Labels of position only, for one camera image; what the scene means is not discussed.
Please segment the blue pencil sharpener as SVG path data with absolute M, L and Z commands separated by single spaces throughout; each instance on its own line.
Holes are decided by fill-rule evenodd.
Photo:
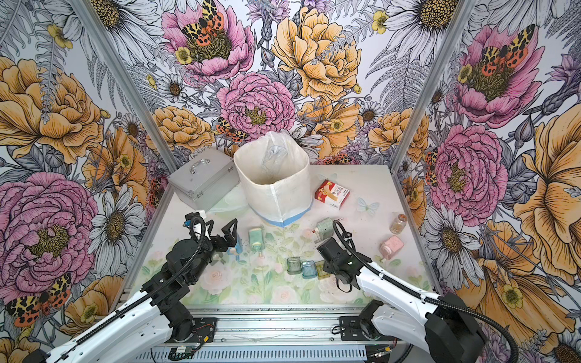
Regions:
M 238 235 L 237 236 L 237 243 L 234 247 L 234 253 L 233 253 L 235 255 L 235 259 L 237 262 L 241 261 L 241 255 L 243 254 L 243 252 L 244 252 L 243 243 L 242 243 L 240 236 Z

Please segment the white lined trash bin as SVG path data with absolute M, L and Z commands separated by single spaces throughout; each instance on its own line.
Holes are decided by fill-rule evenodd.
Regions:
M 287 133 L 268 132 L 234 155 L 250 208 L 270 225 L 287 227 L 313 204 L 310 158 Z

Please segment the translucent yellow shavings tray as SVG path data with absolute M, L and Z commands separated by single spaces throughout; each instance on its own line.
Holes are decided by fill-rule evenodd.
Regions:
M 329 272 L 325 271 L 324 267 L 325 267 L 324 260 L 316 262 L 316 272 L 317 272 L 317 278 L 319 280 L 323 280 L 323 279 L 329 278 L 331 276 L 331 274 Z

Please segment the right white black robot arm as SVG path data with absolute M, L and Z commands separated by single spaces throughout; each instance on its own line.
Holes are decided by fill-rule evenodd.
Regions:
M 373 300 L 359 314 L 365 337 L 396 337 L 430 354 L 435 362 L 475 362 L 487 344 L 481 325 L 489 325 L 505 337 L 509 362 L 519 360 L 516 340 L 508 329 L 466 306 L 453 293 L 441 296 L 422 290 L 384 270 L 356 251 L 352 234 L 340 221 L 332 222 L 334 234 L 317 250 L 323 269 L 340 285 L 357 289 Z

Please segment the red white bandage box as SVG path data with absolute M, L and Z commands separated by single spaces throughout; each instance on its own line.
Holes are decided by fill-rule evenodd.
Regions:
M 314 199 L 336 210 L 340 210 L 349 196 L 349 189 L 326 179 L 317 188 Z

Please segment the translucent blue shavings tray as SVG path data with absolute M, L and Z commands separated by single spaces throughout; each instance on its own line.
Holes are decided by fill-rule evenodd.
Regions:
M 302 278 L 312 279 L 318 276 L 316 263 L 313 260 L 302 261 Z

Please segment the small glass jar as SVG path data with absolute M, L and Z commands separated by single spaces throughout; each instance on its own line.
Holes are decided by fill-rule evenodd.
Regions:
M 408 224 L 407 215 L 403 213 L 398 214 L 390 225 L 390 232 L 395 235 L 401 234 L 404 231 L 405 227 L 407 227 L 407 224 Z

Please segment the pale green round lid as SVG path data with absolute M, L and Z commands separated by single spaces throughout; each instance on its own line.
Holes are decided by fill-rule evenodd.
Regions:
M 245 215 L 250 210 L 241 185 L 236 185 L 208 212 L 208 216 L 233 219 Z

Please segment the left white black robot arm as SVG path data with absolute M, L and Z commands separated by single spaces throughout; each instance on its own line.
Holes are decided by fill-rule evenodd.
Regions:
M 212 220 L 189 213 L 184 227 L 189 238 L 166 254 L 161 270 L 141 290 L 89 330 L 55 347 L 38 349 L 26 362 L 125 362 L 168 340 L 183 342 L 196 333 L 195 320 L 182 303 L 201 280 L 216 253 L 237 244 L 237 219 L 213 234 Z

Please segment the translucent green shavings tray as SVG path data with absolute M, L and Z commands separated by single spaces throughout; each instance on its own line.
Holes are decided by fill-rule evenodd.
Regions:
M 287 258 L 287 273 L 289 275 L 299 275 L 302 273 L 302 263 L 300 257 Z

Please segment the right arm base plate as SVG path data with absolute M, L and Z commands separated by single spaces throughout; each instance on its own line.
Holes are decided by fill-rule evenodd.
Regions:
M 331 332 L 340 335 L 342 341 L 397 341 L 396 337 L 381 334 L 370 322 L 362 322 L 359 316 L 340 316 Z

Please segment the pink pencil sharpener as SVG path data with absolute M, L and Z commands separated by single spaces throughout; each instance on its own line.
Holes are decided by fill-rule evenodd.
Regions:
M 395 257 L 403 247 L 404 243 L 402 240 L 397 235 L 393 235 L 380 244 L 379 251 L 384 260 L 390 260 Z

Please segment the teal square pencil sharpener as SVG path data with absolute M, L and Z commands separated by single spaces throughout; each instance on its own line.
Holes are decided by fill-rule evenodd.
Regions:
M 260 227 L 251 228 L 248 231 L 248 238 L 251 250 L 255 253 L 262 254 L 264 250 L 263 230 Z

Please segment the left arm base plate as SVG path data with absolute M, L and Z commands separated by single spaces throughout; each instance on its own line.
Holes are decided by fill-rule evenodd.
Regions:
M 192 318 L 178 323 L 166 343 L 212 343 L 216 333 L 217 318 Z

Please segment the grey-green pencil sharpener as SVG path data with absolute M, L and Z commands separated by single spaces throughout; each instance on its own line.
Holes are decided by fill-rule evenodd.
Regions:
M 316 223 L 312 233 L 317 241 L 326 240 L 334 235 L 334 221 L 331 218 L 323 219 Z

